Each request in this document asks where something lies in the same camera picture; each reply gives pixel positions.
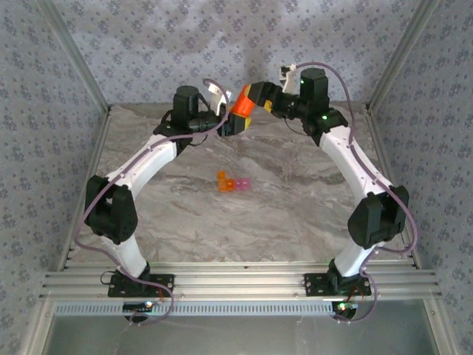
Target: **glass panel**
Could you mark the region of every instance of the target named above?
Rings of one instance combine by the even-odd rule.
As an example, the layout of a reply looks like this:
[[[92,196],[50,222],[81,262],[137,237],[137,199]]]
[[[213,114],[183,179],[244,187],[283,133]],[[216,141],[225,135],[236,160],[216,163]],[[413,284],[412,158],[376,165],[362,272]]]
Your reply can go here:
[[[366,311],[368,303],[360,307]],[[437,354],[422,301],[380,302],[360,323],[329,317],[56,317],[45,355]]]

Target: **white bracket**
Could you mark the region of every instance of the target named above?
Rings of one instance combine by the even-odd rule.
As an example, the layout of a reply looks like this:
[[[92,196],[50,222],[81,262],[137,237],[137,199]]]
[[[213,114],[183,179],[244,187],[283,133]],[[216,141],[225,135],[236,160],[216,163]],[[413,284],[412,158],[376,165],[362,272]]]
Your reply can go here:
[[[279,68],[279,81],[281,82],[281,84],[284,85],[282,87],[282,91],[287,92],[289,94],[293,94],[294,90],[296,89],[296,65],[291,64],[289,67],[284,67],[286,69],[289,69],[289,71],[285,73],[282,72],[283,67]]]
[[[208,91],[210,91],[213,95],[212,98],[210,99],[210,108],[215,112],[216,116],[220,115],[220,106],[222,104],[226,104],[225,101],[225,96],[223,93],[220,91],[220,89],[217,87],[217,85],[210,84],[208,86]],[[227,91],[227,96],[228,100],[231,98],[231,91]]]

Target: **extrusion bar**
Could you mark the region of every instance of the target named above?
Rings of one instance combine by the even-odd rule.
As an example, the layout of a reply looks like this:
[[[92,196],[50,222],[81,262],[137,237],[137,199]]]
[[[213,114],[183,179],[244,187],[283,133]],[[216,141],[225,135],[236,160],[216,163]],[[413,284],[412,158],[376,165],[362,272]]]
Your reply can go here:
[[[40,297],[52,300],[108,299],[108,286],[100,276],[112,265],[75,266],[46,276]],[[316,263],[166,263],[152,264],[152,273],[174,274],[178,301],[340,300],[306,297],[304,274],[325,272]],[[417,270],[405,263],[375,261],[368,272],[378,285],[380,300],[436,299],[440,289],[432,270]],[[109,275],[103,276],[106,283]],[[132,298],[127,300],[148,300]]]

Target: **patterned wallpaper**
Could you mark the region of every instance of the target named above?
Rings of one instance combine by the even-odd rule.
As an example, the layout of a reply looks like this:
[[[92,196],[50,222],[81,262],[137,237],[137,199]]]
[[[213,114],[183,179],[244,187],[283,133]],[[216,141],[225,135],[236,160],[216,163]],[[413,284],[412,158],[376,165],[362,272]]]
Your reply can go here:
[[[56,267],[102,118],[33,1],[0,1],[0,354]]]
[[[472,33],[473,2],[443,0],[375,114],[465,354],[473,354]]]
[[[365,101],[418,0],[63,0],[66,20],[109,103],[169,102],[211,76],[239,91],[278,68],[325,61]],[[336,80],[331,97],[344,100]]]

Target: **small cube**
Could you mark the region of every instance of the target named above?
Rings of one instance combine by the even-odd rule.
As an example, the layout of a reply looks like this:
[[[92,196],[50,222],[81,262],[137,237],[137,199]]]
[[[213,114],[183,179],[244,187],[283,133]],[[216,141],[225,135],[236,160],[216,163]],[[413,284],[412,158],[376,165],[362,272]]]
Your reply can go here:
[[[219,191],[227,191],[227,180],[219,180]]]
[[[226,179],[226,174],[223,170],[220,170],[217,173],[217,180],[220,181],[220,180],[224,180],[224,179]]]
[[[235,180],[234,179],[227,179],[226,180],[227,191],[235,190]]]
[[[249,190],[251,189],[251,179],[249,177],[244,177],[243,179],[240,179],[241,185],[241,190]]]
[[[242,179],[235,179],[235,190],[242,189]]]

